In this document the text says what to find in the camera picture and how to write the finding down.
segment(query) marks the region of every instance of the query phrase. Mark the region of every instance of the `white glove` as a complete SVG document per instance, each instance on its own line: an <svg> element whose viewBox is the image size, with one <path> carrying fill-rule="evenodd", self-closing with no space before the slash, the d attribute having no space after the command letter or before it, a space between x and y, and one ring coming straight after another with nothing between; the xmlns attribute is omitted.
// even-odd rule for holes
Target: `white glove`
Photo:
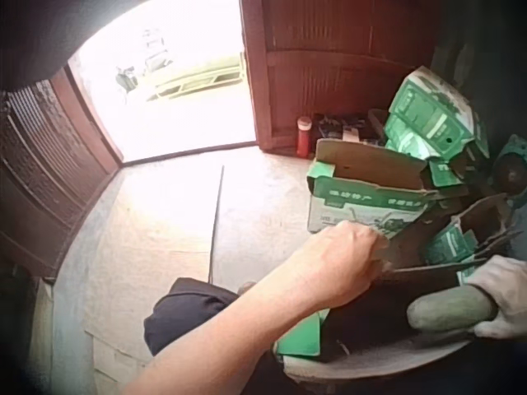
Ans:
<svg viewBox="0 0 527 395"><path fill-rule="evenodd" d="M473 328L478 337L505 339L527 335L527 263L494 255L467 283L485 290L497 303L493 321Z"/></svg>

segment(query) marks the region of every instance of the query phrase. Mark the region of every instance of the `doorway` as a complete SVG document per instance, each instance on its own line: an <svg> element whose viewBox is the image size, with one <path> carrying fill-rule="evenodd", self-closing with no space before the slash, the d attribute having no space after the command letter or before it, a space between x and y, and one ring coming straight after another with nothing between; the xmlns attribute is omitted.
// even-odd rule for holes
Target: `doorway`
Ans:
<svg viewBox="0 0 527 395"><path fill-rule="evenodd" d="M125 163L255 142L237 0L150 0L69 66Z"/></svg>

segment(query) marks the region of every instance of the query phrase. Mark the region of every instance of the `wooden door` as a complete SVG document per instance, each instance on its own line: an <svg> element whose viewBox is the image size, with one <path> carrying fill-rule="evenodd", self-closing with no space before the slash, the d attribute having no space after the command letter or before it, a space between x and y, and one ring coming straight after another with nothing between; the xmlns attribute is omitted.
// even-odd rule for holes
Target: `wooden door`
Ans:
<svg viewBox="0 0 527 395"><path fill-rule="evenodd" d="M241 0L260 148L295 146L296 119L387 109L429 65L438 0Z"/></svg>
<svg viewBox="0 0 527 395"><path fill-rule="evenodd" d="M0 258L56 277L84 218L122 165L72 74L2 92Z"/></svg>

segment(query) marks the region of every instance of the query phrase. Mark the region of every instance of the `forearm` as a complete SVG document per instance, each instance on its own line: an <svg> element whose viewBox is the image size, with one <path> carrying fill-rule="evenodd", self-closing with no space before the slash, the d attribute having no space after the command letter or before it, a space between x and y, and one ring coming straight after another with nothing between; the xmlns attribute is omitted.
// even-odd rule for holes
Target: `forearm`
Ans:
<svg viewBox="0 0 527 395"><path fill-rule="evenodd" d="M310 312L299 292L288 292L265 279L170 344L126 393L240 393L259 357Z"/></svg>

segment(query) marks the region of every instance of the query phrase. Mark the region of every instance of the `red wooden door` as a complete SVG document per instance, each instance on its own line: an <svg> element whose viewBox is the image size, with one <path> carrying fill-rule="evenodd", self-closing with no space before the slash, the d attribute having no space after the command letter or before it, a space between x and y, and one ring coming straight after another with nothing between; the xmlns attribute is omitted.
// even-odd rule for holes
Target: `red wooden door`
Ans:
<svg viewBox="0 0 527 395"><path fill-rule="evenodd" d="M437 0L241 0L259 146L296 144L296 119L387 109L429 65Z"/></svg>
<svg viewBox="0 0 527 395"><path fill-rule="evenodd" d="M55 277L84 218L122 165L67 69L2 92L0 254Z"/></svg>

